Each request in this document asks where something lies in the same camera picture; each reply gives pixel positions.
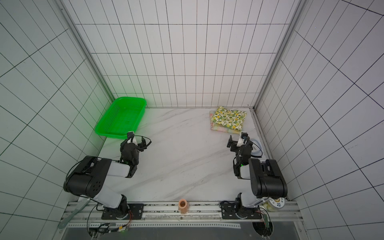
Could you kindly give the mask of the green lemon print skirt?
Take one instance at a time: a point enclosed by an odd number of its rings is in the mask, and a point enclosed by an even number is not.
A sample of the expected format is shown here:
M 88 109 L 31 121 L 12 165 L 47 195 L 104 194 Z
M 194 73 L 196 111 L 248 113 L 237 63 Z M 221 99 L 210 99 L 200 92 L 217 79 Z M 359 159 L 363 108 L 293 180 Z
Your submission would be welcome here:
M 212 116 L 212 121 L 215 124 L 221 125 L 228 129 L 241 131 L 247 112 L 240 110 L 229 110 L 223 106 L 218 107 Z

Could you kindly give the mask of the pastel floral skirt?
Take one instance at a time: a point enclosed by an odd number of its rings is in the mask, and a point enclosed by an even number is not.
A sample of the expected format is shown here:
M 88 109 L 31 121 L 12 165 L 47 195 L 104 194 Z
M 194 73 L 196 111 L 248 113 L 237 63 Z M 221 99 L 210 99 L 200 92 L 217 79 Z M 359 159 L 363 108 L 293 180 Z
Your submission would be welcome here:
M 238 135 L 241 133 L 241 131 L 230 129 L 230 128 L 224 127 L 222 125 L 219 125 L 217 123 L 214 123 L 212 120 L 214 113 L 215 113 L 215 111 L 210 111 L 210 124 L 211 124 L 211 130 L 212 131 L 229 133 L 229 134 L 238 134 Z

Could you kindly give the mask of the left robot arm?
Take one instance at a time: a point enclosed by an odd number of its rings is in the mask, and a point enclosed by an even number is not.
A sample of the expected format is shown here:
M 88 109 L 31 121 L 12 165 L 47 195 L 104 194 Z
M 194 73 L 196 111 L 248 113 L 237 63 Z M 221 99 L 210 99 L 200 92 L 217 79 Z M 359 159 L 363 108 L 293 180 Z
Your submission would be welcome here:
M 120 145 L 121 156 L 118 161 L 86 156 L 67 173 L 63 185 L 65 192 L 103 205 L 103 219 L 132 219 L 134 213 L 127 203 L 127 197 L 114 192 L 105 182 L 107 177 L 134 176 L 139 165 L 140 152 L 152 143 L 147 143 L 147 139 L 141 136 L 141 142 L 138 143 L 134 132 L 127 133 L 127 138 Z

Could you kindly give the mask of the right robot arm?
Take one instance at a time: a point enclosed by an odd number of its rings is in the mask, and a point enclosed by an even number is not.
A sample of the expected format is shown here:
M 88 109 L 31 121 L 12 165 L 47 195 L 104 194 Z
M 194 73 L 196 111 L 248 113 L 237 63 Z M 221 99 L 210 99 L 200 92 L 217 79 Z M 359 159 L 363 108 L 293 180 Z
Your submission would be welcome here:
M 251 190 L 239 193 L 233 203 L 220 203 L 223 219 L 261 219 L 264 211 L 260 205 L 269 200 L 279 200 L 288 195 L 287 183 L 276 160 L 262 160 L 263 150 L 247 133 L 238 140 L 229 138 L 227 147 L 235 153 L 234 175 L 250 182 Z

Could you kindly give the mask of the blue rimmed container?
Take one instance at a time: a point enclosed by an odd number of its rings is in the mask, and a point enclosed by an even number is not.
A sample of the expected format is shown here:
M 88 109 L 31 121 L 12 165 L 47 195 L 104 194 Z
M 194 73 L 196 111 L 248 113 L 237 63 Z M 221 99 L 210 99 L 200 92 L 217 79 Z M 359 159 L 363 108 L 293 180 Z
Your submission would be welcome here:
M 250 141 L 253 143 L 252 147 L 253 150 L 251 151 L 251 155 L 256 157 L 262 157 L 263 156 L 263 148 L 261 143 L 256 139 L 250 139 Z

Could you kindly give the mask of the green plastic basket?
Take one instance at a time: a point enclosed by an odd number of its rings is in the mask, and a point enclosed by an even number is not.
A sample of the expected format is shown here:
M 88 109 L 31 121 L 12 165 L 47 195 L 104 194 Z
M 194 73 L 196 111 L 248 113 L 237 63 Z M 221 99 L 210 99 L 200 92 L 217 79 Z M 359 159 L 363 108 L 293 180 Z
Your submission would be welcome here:
M 135 132 L 145 113 L 147 102 L 143 98 L 121 97 L 108 108 L 95 127 L 99 136 L 125 139 Z

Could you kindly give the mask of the right electronics board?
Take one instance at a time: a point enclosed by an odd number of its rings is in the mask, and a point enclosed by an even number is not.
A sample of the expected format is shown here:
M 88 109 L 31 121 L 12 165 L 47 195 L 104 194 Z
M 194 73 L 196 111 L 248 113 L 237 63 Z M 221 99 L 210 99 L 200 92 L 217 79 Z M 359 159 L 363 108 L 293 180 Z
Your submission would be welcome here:
M 264 211 L 257 211 L 258 214 L 261 215 L 262 222 L 252 222 L 252 226 L 254 231 L 262 237 L 262 239 L 269 239 L 273 233 L 274 227 L 271 222 L 271 218 L 268 212 L 264 209 Z

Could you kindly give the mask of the electronics board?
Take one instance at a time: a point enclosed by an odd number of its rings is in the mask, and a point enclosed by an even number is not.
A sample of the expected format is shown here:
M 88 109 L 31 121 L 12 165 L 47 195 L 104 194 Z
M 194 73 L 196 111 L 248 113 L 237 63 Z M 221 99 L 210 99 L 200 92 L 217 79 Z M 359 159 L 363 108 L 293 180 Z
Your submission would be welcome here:
M 262 239 L 269 239 L 273 233 L 274 227 L 271 222 L 271 218 L 268 212 L 264 209 L 264 211 L 257 211 L 258 214 L 261 215 L 262 222 L 252 222 L 252 226 L 254 231 L 262 237 Z
M 129 224 L 125 224 L 119 227 L 112 227 L 111 223 L 104 223 L 99 225 L 97 228 L 87 228 L 88 235 L 91 238 L 98 238 L 102 235 L 109 234 L 109 233 L 118 233 L 123 232 L 129 228 Z

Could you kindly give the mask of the left electronics board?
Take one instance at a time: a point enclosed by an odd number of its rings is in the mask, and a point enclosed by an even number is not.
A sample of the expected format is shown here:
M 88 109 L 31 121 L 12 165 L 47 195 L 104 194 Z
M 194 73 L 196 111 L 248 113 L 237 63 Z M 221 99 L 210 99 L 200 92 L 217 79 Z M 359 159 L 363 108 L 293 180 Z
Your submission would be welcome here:
M 98 238 L 102 235 L 109 234 L 109 233 L 118 233 L 123 232 L 129 228 L 129 224 L 125 224 L 119 227 L 112 227 L 111 223 L 104 223 L 99 225 L 97 228 L 87 228 L 88 235 L 91 238 Z

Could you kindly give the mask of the translucent green strip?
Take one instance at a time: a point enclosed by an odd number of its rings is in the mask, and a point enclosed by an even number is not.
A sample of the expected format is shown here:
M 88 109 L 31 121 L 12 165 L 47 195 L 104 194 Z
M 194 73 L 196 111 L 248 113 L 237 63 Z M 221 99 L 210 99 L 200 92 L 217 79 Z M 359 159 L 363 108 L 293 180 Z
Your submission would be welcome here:
M 67 224 L 72 220 L 72 218 L 79 213 L 81 210 L 83 210 L 88 203 L 91 201 L 91 199 L 83 199 L 81 200 L 75 207 L 75 209 L 71 212 L 71 214 L 67 217 L 65 217 L 58 225 L 58 229 L 62 230 L 64 229 Z

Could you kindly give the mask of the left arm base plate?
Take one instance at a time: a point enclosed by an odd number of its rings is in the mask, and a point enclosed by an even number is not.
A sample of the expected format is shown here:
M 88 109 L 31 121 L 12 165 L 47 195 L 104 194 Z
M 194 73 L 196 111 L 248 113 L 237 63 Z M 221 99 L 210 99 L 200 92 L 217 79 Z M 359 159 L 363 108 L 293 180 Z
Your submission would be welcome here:
M 140 220 L 144 211 L 144 204 L 128 204 L 125 208 L 105 208 L 102 220 Z

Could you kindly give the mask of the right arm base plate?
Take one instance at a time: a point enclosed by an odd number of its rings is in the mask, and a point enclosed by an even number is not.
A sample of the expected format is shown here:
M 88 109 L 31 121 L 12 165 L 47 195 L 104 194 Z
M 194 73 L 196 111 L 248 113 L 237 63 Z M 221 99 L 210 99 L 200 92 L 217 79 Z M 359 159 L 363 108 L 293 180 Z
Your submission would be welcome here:
M 260 220 L 260 209 L 246 208 L 237 202 L 222 201 L 219 204 L 224 220 Z

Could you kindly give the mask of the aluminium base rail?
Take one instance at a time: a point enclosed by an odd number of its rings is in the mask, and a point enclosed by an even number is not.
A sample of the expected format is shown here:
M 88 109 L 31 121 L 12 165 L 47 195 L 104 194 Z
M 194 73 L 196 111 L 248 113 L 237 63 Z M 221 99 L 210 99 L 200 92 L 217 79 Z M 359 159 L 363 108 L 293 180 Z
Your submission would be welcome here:
M 70 202 L 63 214 L 62 220 L 75 209 L 77 202 Z M 226 227 L 236 228 L 241 222 L 262 222 L 262 220 L 224 220 L 222 219 L 220 202 L 189 202 L 189 212 L 182 215 L 178 209 L 178 202 L 131 202 L 129 204 L 144 204 L 144 211 L 140 220 L 102 220 L 104 207 L 89 202 L 67 224 L 67 227 L 97 228 L 104 223 L 119 227 L 129 224 L 133 227 Z M 269 213 L 271 222 L 302 222 L 304 219 L 297 203 L 286 202 L 285 206 Z

